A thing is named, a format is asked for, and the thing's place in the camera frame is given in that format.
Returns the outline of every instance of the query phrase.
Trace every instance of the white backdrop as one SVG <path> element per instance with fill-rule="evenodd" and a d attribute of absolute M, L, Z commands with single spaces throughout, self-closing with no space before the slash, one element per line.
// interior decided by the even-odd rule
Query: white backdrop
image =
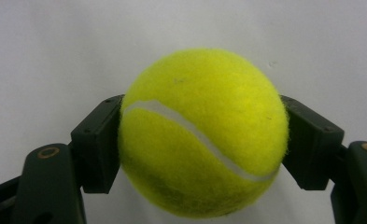
<path fill-rule="evenodd" d="M 367 1 L 0 0 L 0 183 L 25 156 L 70 132 L 177 49 L 224 48 L 281 94 L 367 140 Z M 333 223 L 330 192 L 300 190 L 282 168 L 257 203 L 227 217 L 174 217 L 122 170 L 108 195 L 84 195 L 88 223 Z"/>

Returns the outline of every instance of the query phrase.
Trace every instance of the yellow tennis ball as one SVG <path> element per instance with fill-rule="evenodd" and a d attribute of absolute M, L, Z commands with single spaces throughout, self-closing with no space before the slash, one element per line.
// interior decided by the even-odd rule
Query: yellow tennis ball
<path fill-rule="evenodd" d="M 274 86 L 222 49 L 160 59 L 127 91 L 121 112 L 124 172 L 178 216 L 217 217 L 255 202 L 287 149 L 287 113 Z"/>

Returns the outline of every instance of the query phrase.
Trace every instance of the tennis ball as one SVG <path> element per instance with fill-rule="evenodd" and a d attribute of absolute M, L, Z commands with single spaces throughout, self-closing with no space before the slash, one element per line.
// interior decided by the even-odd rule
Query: tennis ball
<path fill-rule="evenodd" d="M 146 69 L 126 92 L 120 162 L 152 203 L 218 217 L 254 203 L 286 153 L 288 118 L 260 70 L 223 49 L 186 49 Z"/>

